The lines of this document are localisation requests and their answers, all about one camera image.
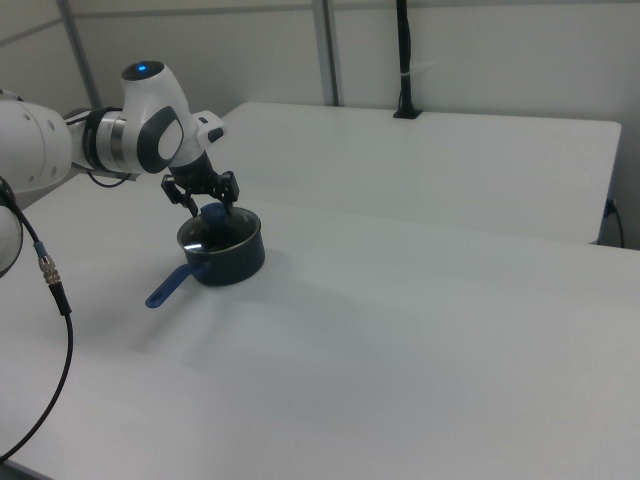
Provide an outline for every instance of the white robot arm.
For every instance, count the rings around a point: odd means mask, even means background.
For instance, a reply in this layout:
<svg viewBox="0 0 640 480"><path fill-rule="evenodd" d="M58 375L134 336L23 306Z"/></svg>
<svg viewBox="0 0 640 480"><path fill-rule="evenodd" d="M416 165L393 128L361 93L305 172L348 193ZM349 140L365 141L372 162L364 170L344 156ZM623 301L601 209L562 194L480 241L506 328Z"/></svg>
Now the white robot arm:
<svg viewBox="0 0 640 480"><path fill-rule="evenodd" d="M113 173L158 173L168 167L173 179L163 181L163 189L192 213L192 194L211 195L225 206L236 201L233 174L218 175L206 153L225 133L222 120L209 111L192 114L175 76L160 62L133 64L121 81L122 110L84 110L66 120L39 105L0 101L0 188L7 193L52 185L72 163ZM0 195L0 277L21 245L21 225Z"/></svg>

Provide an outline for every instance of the black mount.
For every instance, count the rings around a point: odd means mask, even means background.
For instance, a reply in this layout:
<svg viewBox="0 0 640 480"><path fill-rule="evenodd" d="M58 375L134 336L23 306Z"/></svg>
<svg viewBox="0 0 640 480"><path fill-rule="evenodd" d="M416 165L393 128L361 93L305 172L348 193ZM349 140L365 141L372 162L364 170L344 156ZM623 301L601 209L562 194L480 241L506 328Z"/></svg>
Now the black mount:
<svg viewBox="0 0 640 480"><path fill-rule="evenodd" d="M411 102L411 31L407 18L407 0L396 0L398 15L398 47L400 50L400 100L393 118L415 119L422 113Z"/></svg>

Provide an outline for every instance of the saucepan handle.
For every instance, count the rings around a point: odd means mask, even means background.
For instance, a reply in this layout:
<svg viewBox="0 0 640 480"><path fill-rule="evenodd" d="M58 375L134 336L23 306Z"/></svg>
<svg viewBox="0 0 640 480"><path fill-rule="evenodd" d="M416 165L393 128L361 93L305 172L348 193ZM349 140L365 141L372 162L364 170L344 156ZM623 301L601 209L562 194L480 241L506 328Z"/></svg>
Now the saucepan handle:
<svg viewBox="0 0 640 480"><path fill-rule="evenodd" d="M193 273L194 268L189 265L182 265L176 268L156 290L149 295L144 304L149 308L158 308L169 298L169 295L180 286L185 279Z"/></svg>

